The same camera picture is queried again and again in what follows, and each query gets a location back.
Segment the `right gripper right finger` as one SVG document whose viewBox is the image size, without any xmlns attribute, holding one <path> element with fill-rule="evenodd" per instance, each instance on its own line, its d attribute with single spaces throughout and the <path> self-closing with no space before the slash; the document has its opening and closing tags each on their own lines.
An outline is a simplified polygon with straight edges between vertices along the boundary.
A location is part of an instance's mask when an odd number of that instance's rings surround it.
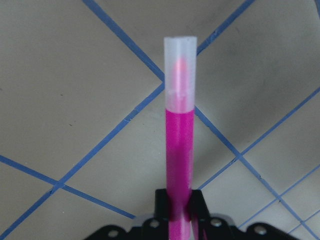
<svg viewBox="0 0 320 240">
<path fill-rule="evenodd" d="M 296 237 L 264 222 L 240 230 L 223 214 L 210 214 L 201 190 L 193 190 L 189 202 L 196 240 L 295 240 Z"/>
</svg>

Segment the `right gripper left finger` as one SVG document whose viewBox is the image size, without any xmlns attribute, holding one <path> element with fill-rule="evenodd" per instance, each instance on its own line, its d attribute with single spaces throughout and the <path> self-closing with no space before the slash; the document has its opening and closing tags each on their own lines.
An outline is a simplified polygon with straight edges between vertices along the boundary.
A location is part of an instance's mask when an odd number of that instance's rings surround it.
<svg viewBox="0 0 320 240">
<path fill-rule="evenodd" d="M 117 225 L 105 225 L 87 237 L 88 240 L 168 240 L 170 202 L 166 189 L 155 191 L 152 217 L 129 231 Z"/>
</svg>

